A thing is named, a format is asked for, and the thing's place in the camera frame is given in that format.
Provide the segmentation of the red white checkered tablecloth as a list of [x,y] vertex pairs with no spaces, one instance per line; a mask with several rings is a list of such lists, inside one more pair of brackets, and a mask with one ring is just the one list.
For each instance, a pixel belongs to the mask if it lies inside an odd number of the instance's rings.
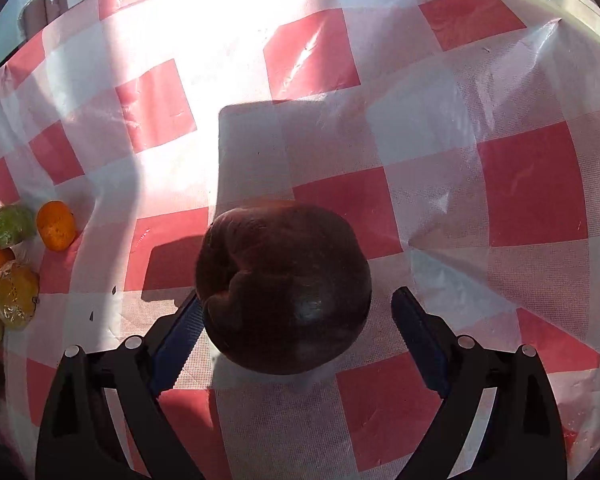
[[405,285],[486,348],[531,344],[568,470],[600,447],[600,42],[543,0],[83,0],[0,68],[0,206],[33,320],[5,336],[0,441],[33,474],[65,348],[108,350],[192,290],[213,217],[336,211],[370,264],[355,344],[296,377],[201,337],[160,399],[211,479],[392,479],[439,406],[393,325]]

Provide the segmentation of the large dark red apple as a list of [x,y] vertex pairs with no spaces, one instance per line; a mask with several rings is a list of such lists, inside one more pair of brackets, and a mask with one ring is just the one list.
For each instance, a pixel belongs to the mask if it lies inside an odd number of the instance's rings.
[[223,356],[293,375],[343,354],[370,314],[372,276],[339,214],[298,203],[217,216],[196,264],[204,328]]

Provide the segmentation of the yellow apple half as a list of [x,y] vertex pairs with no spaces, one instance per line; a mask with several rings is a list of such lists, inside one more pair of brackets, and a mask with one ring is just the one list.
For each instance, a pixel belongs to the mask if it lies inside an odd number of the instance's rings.
[[0,270],[0,319],[10,330],[23,330],[38,306],[40,279],[24,263],[9,261]]

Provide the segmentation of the green apple half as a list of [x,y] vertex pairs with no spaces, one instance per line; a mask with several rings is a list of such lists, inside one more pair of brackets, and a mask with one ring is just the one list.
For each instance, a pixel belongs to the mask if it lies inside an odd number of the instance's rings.
[[0,248],[16,246],[35,236],[35,223],[32,211],[17,204],[0,208]]

